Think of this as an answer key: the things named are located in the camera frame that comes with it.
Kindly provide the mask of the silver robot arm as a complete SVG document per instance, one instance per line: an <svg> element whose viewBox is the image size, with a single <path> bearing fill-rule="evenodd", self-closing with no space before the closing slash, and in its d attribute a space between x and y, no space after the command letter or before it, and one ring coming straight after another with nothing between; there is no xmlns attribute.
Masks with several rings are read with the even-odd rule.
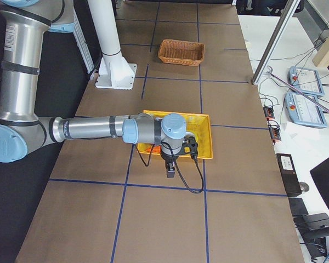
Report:
<svg viewBox="0 0 329 263"><path fill-rule="evenodd" d="M1 1L6 20L1 63L0 162L9 163L46 145L75 139L122 138L130 144L161 148L167 176L179 171L184 154L186 121L177 113L157 119L138 115L63 119L35 114L43 35L72 32L73 1Z"/></svg>

